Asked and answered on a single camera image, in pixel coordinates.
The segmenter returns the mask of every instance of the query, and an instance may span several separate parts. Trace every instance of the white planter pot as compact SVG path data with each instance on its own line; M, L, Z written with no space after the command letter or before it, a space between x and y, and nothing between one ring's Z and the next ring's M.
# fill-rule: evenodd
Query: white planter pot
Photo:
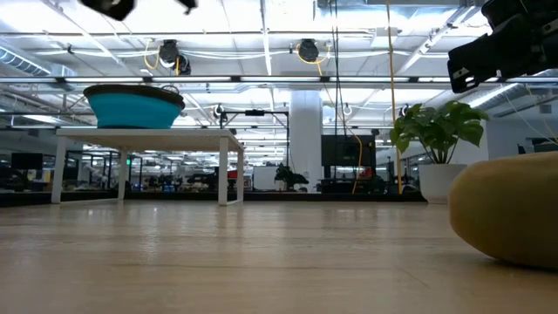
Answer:
M447 204L447 194L458 174L467 165L418 166L420 193L431 204Z

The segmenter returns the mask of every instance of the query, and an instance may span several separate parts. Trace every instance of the small plant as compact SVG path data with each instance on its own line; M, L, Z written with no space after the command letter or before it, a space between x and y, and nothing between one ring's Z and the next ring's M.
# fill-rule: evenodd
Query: small plant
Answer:
M433 163L446 164L452 160L459 140L480 145L482 120L488 120L486 113L458 101L438 109L417 104L395 121L391 143L403 153L412 140L418 140Z

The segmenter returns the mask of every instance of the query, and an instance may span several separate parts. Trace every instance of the black monitor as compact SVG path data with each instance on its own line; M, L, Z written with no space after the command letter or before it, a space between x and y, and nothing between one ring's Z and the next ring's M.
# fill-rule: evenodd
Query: black monitor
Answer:
M34 153L12 153L11 168L17 170L43 170L43 155Z
M363 143L361 167L376 166L376 136L359 135ZM322 166L358 166L360 146L354 136L322 135Z

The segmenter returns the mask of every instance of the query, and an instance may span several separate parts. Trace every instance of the television screen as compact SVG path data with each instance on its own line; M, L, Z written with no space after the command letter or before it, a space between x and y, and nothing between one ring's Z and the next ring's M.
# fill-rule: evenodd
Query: television screen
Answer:
M33 153L12 153L11 167L17 170L43 170L43 155Z

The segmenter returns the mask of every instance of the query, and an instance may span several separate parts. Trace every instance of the potted plant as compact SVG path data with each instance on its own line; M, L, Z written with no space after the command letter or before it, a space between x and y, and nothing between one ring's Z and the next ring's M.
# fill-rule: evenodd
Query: potted plant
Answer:
M466 165L450 164L459 140L480 145L486 113L468 104L450 101L438 109L417 104L396 119L391 143L404 153L412 140L420 142L432 165L419 167L420 191L430 203L447 203L453 179Z

